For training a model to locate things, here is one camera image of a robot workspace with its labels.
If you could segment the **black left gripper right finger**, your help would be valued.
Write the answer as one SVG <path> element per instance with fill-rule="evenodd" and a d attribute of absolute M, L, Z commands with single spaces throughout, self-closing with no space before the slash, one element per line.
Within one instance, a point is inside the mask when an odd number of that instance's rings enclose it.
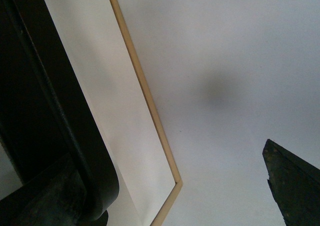
<path fill-rule="evenodd" d="M 267 180 L 286 225 L 320 224 L 320 170 L 268 139 L 262 151 Z"/>

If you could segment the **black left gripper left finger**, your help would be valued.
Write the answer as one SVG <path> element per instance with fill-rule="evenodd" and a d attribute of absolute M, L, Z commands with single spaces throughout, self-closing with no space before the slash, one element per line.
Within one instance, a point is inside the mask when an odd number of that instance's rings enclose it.
<path fill-rule="evenodd" d="M 72 158 L 65 154 L 0 201 L 1 225 L 107 225 L 104 212 L 82 220 L 87 191 Z"/>

